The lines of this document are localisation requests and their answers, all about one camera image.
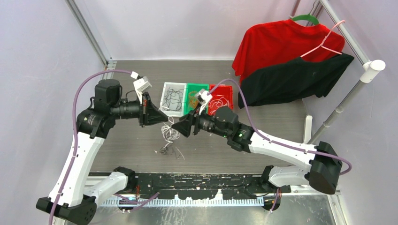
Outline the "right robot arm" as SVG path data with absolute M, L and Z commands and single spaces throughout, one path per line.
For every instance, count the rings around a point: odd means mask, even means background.
M 217 109 L 213 116 L 192 110 L 172 128 L 185 137 L 207 131 L 226 138 L 227 145 L 236 151 L 267 155 L 290 163 L 287 167 L 265 167 L 260 178 L 265 192 L 288 185 L 309 185 L 328 195 L 336 192 L 343 164 L 327 142 L 297 143 L 256 131 L 241 123 L 238 115 L 226 106 Z

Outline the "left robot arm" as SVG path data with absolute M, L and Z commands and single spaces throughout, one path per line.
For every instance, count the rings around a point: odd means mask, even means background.
M 95 86 L 90 107 L 74 114 L 74 137 L 67 161 L 49 196 L 38 199 L 38 210 L 52 218 L 87 225 L 106 199 L 119 191 L 130 194 L 137 189 L 135 172 L 121 166 L 93 187 L 85 187 L 93 161 L 117 120 L 138 119 L 142 127 L 168 120 L 151 101 L 148 79 L 139 77 L 133 85 L 137 95 L 134 101 L 122 97 L 122 87 L 115 79 L 101 80 Z

